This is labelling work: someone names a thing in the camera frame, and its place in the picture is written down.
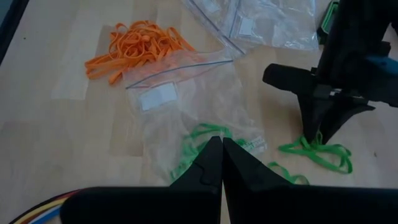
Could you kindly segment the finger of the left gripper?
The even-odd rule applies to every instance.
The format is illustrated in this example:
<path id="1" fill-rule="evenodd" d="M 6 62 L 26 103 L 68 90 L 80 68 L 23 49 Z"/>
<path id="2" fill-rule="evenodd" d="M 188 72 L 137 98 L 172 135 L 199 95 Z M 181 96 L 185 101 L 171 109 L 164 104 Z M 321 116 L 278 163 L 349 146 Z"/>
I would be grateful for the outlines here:
<path id="1" fill-rule="evenodd" d="M 326 144 L 335 133 L 345 124 L 351 117 L 365 111 L 373 111 L 376 108 L 369 106 L 367 101 L 345 99 L 335 101 L 320 124 L 322 144 Z"/>
<path id="2" fill-rule="evenodd" d="M 297 96 L 303 135 L 308 142 L 312 142 L 330 108 L 330 87 L 320 83 L 318 77 L 309 70 L 276 63 L 270 64 L 264 70 L 262 81 Z"/>

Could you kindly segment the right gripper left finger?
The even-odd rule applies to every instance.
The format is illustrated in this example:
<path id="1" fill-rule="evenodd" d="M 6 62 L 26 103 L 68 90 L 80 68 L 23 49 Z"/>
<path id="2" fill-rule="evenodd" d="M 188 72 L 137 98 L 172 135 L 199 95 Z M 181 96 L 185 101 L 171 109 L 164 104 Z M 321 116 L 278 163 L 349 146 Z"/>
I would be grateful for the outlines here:
<path id="1" fill-rule="evenodd" d="M 62 224 L 220 224 L 223 143 L 212 137 L 168 187 L 91 187 L 67 199 Z"/>

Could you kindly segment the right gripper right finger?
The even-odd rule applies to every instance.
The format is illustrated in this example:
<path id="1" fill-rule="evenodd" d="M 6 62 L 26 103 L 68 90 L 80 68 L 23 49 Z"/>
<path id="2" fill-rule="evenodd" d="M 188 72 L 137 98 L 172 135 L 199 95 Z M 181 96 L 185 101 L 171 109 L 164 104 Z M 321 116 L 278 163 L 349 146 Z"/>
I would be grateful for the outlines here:
<path id="1" fill-rule="evenodd" d="M 223 183 L 231 224 L 398 224 L 398 189 L 293 184 L 230 138 Z"/>

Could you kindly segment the green rubber band pile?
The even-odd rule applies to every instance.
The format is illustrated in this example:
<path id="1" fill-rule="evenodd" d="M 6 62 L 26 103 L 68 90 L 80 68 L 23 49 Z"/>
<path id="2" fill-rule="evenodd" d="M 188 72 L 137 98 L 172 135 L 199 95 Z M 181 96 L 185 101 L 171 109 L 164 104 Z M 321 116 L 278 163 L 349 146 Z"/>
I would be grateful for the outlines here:
<path id="1" fill-rule="evenodd" d="M 199 153 L 205 148 L 208 141 L 196 144 L 195 141 L 210 134 L 222 134 L 226 137 L 232 137 L 233 134 L 226 126 L 215 124 L 200 123 L 195 126 L 191 133 L 182 138 L 181 156 L 176 168 L 170 171 L 170 179 L 176 181 L 188 168 Z M 351 162 L 351 151 L 341 144 L 324 145 L 323 136 L 320 132 L 316 133 L 315 139 L 308 142 L 303 135 L 298 137 L 292 144 L 285 144 L 278 147 L 278 150 L 285 153 L 296 154 L 309 158 L 314 163 L 340 174 L 350 174 L 353 172 Z"/>

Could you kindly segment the blue zip ties bag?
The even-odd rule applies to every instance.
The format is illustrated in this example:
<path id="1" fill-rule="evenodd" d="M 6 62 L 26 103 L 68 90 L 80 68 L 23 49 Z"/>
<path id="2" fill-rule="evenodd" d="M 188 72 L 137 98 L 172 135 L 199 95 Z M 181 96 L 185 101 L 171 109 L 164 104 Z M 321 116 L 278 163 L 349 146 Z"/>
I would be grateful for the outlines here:
<path id="1" fill-rule="evenodd" d="M 129 69 L 123 82 L 141 130 L 149 185 L 176 181 L 213 136 L 231 138 L 253 155 L 267 149 L 226 52 L 177 51 Z"/>

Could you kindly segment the orange rubber band pile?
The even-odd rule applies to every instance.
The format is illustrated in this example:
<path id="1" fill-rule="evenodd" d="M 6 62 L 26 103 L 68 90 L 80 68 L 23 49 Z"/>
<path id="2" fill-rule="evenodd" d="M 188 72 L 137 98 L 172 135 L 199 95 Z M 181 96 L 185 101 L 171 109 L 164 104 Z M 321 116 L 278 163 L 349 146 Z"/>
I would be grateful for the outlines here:
<path id="1" fill-rule="evenodd" d="M 195 51 L 177 29 L 163 29 L 152 21 L 136 21 L 130 26 L 117 23 L 109 39 L 108 52 L 86 61 L 84 66 L 88 79 L 108 75 L 110 85 L 131 68 L 157 62 L 176 51 Z"/>

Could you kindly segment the green square collapsible container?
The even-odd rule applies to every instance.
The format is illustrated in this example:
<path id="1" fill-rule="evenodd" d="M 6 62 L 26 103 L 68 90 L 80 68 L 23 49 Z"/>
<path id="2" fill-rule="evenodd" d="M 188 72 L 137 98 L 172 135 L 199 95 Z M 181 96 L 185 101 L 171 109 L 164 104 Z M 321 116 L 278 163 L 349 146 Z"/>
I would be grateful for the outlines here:
<path id="1" fill-rule="evenodd" d="M 335 14 L 338 10 L 339 0 L 332 0 L 320 22 L 320 25 L 317 29 L 318 43 L 320 45 L 324 45 L 327 41 L 330 29 L 332 27 L 332 23 L 335 17 Z"/>

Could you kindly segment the clear plastic bag pile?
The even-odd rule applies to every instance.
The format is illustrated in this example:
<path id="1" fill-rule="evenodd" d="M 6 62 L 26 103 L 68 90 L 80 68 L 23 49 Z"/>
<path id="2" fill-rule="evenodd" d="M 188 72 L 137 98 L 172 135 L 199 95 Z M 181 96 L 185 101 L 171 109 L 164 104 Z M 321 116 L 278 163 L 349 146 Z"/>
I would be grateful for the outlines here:
<path id="1" fill-rule="evenodd" d="M 181 0 L 235 56 L 258 45 L 317 50 L 315 0 Z"/>

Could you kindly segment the coloured tube bundle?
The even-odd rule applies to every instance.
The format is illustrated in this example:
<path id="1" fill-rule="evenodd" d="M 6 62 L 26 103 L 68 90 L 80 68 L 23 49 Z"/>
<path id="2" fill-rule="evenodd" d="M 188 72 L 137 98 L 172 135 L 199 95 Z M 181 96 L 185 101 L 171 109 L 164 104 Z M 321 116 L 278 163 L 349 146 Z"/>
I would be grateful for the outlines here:
<path id="1" fill-rule="evenodd" d="M 47 199 L 32 208 L 26 210 L 24 213 L 14 218 L 9 224 L 28 224 L 33 219 L 37 218 L 39 215 L 47 212 L 48 210 L 55 208 L 56 206 L 61 205 L 66 199 L 71 197 L 73 194 L 79 192 L 78 190 L 72 190 L 70 192 L 66 192 L 60 195 L 56 195 L 50 199 Z"/>

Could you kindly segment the black aluminium table frame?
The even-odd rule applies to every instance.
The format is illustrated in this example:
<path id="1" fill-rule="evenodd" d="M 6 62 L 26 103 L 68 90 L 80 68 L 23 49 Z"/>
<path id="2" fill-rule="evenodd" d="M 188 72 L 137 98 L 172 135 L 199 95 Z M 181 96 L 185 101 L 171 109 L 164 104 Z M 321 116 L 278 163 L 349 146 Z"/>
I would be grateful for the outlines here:
<path id="1" fill-rule="evenodd" d="M 0 0 L 0 65 L 29 0 Z"/>

